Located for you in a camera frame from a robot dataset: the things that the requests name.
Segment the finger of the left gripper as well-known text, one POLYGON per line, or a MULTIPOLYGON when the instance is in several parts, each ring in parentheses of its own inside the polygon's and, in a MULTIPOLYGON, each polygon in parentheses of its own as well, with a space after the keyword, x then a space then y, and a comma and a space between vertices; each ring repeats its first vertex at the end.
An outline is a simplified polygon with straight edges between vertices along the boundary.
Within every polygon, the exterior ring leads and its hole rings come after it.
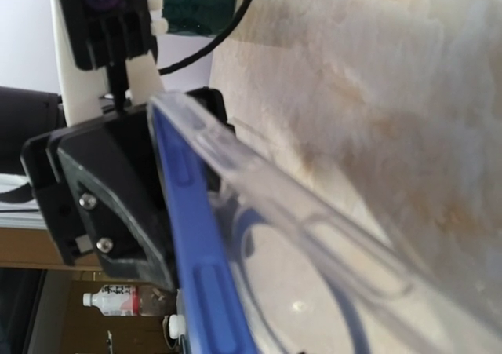
POLYGON ((70 128, 56 148, 91 242, 111 277, 176 289, 170 223, 144 110, 70 128))

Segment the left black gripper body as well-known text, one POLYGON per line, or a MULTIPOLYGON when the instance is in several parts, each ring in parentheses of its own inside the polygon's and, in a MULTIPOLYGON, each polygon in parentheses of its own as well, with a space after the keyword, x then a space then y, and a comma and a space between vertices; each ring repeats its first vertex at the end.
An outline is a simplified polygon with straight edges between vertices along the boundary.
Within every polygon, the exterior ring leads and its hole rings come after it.
MULTIPOLYGON (((130 110, 146 111, 146 108, 139 106, 130 110)), ((21 162, 53 242, 65 265, 73 266, 79 258, 92 252, 94 245, 56 153, 61 137, 69 129, 58 128, 29 139, 21 151, 21 162)))

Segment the clear phone case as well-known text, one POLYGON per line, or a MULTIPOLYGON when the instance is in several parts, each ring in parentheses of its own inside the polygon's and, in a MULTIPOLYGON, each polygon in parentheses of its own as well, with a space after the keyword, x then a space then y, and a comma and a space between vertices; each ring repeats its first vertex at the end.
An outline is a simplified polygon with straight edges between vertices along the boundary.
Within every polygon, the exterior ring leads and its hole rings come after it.
POLYGON ((501 330, 298 184, 186 93, 148 119, 183 353, 498 353, 501 330))

